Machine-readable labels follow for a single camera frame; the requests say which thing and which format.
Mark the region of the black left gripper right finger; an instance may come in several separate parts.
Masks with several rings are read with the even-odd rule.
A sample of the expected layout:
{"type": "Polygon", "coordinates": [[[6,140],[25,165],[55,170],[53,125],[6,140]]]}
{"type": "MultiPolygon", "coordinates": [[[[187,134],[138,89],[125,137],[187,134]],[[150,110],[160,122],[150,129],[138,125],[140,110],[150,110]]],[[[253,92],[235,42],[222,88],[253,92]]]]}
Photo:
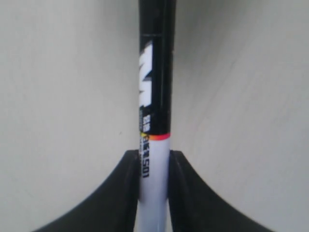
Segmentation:
{"type": "Polygon", "coordinates": [[[174,232],[266,232],[212,190],[183,152],[169,156],[169,211],[174,232]]]}

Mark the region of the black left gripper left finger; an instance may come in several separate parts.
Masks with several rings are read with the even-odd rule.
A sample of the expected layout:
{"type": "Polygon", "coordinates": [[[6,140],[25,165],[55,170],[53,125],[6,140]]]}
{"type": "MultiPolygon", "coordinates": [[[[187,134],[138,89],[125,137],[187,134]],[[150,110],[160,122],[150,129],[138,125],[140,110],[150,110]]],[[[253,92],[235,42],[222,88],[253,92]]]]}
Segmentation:
{"type": "Polygon", "coordinates": [[[132,232],[139,196],[139,155],[127,150],[106,180],[39,232],[132,232]]]}

